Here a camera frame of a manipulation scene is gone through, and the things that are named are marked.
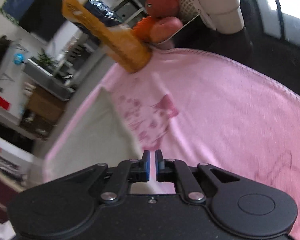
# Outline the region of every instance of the orange bottle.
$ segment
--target orange bottle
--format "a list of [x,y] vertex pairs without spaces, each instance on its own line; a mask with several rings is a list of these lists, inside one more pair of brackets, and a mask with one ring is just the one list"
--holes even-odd
[[150,49],[101,0],[63,0],[62,15],[97,36],[106,45],[107,54],[130,73],[143,68],[151,58]]

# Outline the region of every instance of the glossy black tabletop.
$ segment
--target glossy black tabletop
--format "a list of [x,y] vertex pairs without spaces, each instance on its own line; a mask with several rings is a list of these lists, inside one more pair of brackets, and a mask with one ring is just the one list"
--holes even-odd
[[190,25],[176,47],[214,52],[263,73],[300,95],[300,4],[298,0],[240,0],[242,31],[222,35]]

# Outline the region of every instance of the metal bolt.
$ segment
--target metal bolt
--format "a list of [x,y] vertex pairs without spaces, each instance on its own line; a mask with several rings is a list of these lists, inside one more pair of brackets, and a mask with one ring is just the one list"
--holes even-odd
[[104,192],[101,194],[103,200],[112,201],[117,198],[117,194],[113,192]]
[[204,194],[201,192],[194,191],[194,192],[190,192],[188,194],[188,197],[191,200],[202,200],[204,198]]
[[151,199],[148,200],[148,203],[149,204],[156,204],[157,200],[154,197],[152,197]]

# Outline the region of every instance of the black screen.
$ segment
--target black screen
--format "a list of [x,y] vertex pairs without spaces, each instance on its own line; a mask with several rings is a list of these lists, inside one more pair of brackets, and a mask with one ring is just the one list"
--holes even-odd
[[62,0],[35,0],[19,21],[19,25],[29,33],[34,33],[45,41],[66,21],[61,14]]

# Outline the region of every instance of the blue ball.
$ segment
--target blue ball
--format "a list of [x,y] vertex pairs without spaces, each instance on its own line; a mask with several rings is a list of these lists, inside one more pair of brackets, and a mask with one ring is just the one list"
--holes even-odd
[[16,65],[21,65],[23,63],[24,59],[25,58],[24,58],[24,56],[21,53],[16,53],[13,56],[13,63],[16,64]]

